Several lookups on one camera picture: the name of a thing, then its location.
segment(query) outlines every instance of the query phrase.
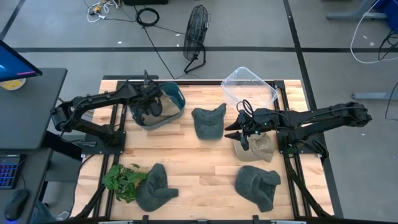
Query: black desk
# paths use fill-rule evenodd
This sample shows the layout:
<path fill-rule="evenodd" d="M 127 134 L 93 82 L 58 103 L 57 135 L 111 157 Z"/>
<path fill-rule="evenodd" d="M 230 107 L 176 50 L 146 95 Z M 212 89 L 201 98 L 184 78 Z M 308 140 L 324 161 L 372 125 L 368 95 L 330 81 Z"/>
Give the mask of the black desk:
<path fill-rule="evenodd" d="M 63 142 L 57 135 L 47 131 L 50 110 L 57 102 L 67 70 L 41 68 L 41 71 L 41 77 L 28 78 L 19 90 L 0 90 L 0 153 L 28 155 L 22 165 L 21 174 L 30 195 L 18 224 L 27 223 L 30 219 L 41 193 L 53 150 L 81 160 L 79 147 Z M 0 224 L 5 223 L 4 207 L 12 194 L 23 187 L 24 182 L 18 178 L 14 190 L 0 190 Z"/>

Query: wooden table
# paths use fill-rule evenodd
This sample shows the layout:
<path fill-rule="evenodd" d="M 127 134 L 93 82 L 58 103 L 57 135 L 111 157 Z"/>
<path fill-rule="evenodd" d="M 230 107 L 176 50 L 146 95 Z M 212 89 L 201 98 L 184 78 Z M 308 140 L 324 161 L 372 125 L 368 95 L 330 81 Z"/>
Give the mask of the wooden table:
<path fill-rule="evenodd" d="M 117 82 L 103 80 L 99 92 L 114 91 Z M 307 104 L 300 80 L 285 80 L 285 85 L 290 109 L 306 111 Z M 126 204 L 114 199 L 111 220 L 141 220 L 143 215 L 149 215 L 150 220 L 251 220 L 253 215 L 258 215 L 260 220 L 292 219 L 294 216 L 284 159 L 278 148 L 275 148 L 271 163 L 241 162 L 235 155 L 231 139 L 199 140 L 191 112 L 194 108 L 215 109 L 224 103 L 223 91 L 218 85 L 180 85 L 180 89 L 187 104 L 183 116 L 170 124 L 145 131 L 128 113 L 125 125 L 126 148 L 119 161 L 127 167 L 135 163 L 148 170 L 155 163 L 163 164 L 169 187 L 179 189 L 179 196 L 150 213 L 141 210 L 136 202 Z M 111 111 L 111 106 L 95 110 L 93 122 L 109 123 Z M 237 115 L 236 109 L 227 106 L 224 125 L 234 122 Z M 277 147 L 275 132 L 269 134 Z M 320 159 L 314 154 L 302 154 L 300 158 L 307 188 L 322 208 L 333 214 Z M 102 159 L 101 155 L 94 156 L 81 169 L 72 216 L 82 210 L 97 189 Z M 260 213 L 257 205 L 236 193 L 234 180 L 243 165 L 275 170 L 280 175 L 282 183 L 276 188 L 272 211 Z M 303 215 L 301 194 L 298 188 L 295 189 L 300 214 Z M 104 213 L 106 195 L 107 193 L 103 196 L 100 215 Z"/>

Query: computer monitor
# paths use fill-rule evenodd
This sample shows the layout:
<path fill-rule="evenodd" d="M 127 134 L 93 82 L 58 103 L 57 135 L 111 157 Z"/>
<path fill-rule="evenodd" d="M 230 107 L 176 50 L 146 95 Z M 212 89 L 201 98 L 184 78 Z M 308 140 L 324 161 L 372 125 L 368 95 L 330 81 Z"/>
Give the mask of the computer monitor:
<path fill-rule="evenodd" d="M 0 82 L 42 75 L 42 72 L 0 40 Z"/>

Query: clear plastic container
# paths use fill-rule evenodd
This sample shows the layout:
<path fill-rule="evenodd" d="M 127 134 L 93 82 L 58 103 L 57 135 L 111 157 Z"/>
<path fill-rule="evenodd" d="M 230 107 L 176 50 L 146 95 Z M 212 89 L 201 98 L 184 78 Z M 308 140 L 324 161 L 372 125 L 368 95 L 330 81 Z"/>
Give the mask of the clear plastic container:
<path fill-rule="evenodd" d="M 233 108 L 242 100 L 248 100 L 254 110 L 267 108 L 278 98 L 273 87 L 245 67 L 236 69 L 221 83 L 221 87 L 224 90 L 225 102 Z"/>

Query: fan grille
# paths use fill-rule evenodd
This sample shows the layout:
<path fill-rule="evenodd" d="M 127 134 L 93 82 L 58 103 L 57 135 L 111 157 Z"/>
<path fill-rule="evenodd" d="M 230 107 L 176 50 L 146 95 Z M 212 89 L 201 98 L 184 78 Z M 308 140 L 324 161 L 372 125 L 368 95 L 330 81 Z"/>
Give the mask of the fan grille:
<path fill-rule="evenodd" d="M 183 52 L 186 59 L 193 60 L 198 57 L 205 41 L 207 22 L 207 9 L 202 5 L 194 7 L 185 32 Z"/>

